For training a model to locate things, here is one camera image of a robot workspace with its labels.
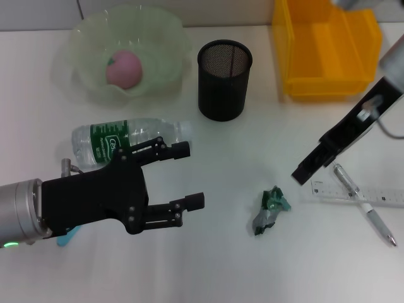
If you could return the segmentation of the pale green fruit plate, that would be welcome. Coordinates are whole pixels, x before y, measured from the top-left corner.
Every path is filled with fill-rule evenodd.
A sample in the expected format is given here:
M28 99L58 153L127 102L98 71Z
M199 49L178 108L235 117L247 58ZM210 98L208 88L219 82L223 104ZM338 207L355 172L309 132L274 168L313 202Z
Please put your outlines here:
M105 72L121 50L137 55L143 68L140 83L127 90L108 84ZM53 58L50 80L72 103L118 107L179 86L190 51L176 15L155 6L120 4L88 15L70 31Z

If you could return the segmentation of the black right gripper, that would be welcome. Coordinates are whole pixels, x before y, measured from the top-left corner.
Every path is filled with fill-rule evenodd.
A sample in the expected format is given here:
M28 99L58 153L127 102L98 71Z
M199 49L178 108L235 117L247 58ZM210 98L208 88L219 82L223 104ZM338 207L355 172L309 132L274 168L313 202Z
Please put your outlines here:
M327 167L339 153L357 141L404 92L381 78L355 107L319 140L320 143L301 161L291 177L304 185L321 167Z

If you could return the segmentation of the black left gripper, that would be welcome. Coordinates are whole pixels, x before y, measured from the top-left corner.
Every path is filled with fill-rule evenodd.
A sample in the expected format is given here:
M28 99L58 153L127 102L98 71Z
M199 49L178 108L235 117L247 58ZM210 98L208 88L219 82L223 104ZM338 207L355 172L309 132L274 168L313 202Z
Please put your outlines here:
M204 193L148 206L141 166L191 155L188 141L166 145L161 136L116 153L101 169L42 183L42 219L52 236L106 219L120 221L126 232L181 227L184 211L205 207Z

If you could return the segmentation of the pink toy peach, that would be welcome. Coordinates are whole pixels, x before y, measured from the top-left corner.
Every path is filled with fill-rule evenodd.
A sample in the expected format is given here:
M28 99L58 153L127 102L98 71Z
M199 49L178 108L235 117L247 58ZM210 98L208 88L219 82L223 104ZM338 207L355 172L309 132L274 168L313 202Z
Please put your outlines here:
M115 85L123 90L136 86L143 77L139 57L129 50L118 50L107 63L105 77L107 84Z

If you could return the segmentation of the green plastic wrapper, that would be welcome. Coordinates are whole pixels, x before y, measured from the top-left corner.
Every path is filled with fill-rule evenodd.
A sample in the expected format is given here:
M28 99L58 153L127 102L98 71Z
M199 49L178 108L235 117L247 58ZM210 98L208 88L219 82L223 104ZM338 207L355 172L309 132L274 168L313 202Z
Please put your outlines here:
M291 205L288 203L282 190L278 186L263 191L260 211L252 221L254 235L261 235L266 229L272 228L279 213L290 211L291 208Z

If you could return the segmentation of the black mesh pen holder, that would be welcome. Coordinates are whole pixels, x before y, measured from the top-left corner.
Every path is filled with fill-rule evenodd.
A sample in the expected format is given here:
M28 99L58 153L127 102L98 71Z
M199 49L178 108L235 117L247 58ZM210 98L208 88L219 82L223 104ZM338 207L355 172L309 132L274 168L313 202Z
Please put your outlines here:
M226 122L242 113L252 63L250 50L233 40L214 40L199 50L198 107L205 117Z

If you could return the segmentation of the clear green-label water bottle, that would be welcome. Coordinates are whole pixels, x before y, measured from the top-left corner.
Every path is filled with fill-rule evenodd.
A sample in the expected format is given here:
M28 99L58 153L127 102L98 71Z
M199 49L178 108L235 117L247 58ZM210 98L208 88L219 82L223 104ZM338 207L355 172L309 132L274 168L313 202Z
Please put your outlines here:
M156 118L136 118L80 126L73 130L71 143L80 168L92 169L108 163L114 151L161 136L167 145L191 142L189 121L168 122Z

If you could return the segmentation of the yellow plastic bin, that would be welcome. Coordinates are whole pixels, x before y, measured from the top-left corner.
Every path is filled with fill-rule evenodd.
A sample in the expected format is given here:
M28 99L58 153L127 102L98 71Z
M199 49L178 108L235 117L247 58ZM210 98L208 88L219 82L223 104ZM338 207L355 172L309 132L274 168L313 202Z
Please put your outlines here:
M271 27L284 94L352 96L374 81L382 33L371 9L345 11L331 0L275 0Z

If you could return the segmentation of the clear plastic ruler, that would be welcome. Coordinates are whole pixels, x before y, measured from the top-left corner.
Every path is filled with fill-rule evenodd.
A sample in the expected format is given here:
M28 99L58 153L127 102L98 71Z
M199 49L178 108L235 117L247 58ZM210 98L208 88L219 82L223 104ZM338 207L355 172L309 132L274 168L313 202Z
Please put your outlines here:
M365 201L373 207L404 208L404 190L369 186L359 186ZM310 180L300 189L300 197L305 203L329 203L354 205L353 197L338 181Z

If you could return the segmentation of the blue plastic scissors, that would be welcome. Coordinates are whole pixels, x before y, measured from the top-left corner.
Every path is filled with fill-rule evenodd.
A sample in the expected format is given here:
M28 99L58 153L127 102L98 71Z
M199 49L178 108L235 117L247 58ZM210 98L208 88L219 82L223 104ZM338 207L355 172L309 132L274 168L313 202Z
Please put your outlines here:
M81 228L81 226L77 226L77 227L69 230L66 235L62 235L62 236L57 237L56 244L59 247L66 246L70 242L70 240L75 236L77 231L79 231L80 228Z

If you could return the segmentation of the white silver pen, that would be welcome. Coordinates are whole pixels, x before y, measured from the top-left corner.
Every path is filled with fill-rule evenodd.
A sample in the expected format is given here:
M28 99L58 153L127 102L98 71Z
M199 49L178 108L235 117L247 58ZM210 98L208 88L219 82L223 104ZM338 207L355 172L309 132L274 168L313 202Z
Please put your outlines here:
M356 185L352 178L347 174L345 169L339 163L333 162L333 173L340 183L345 187L348 193L351 194L355 201L359 203L359 206L364 211L366 218L381 236L382 240L392 247L397 247L398 244L392 231L390 231L390 229L386 226L378 212L367 202L364 194L358 185Z

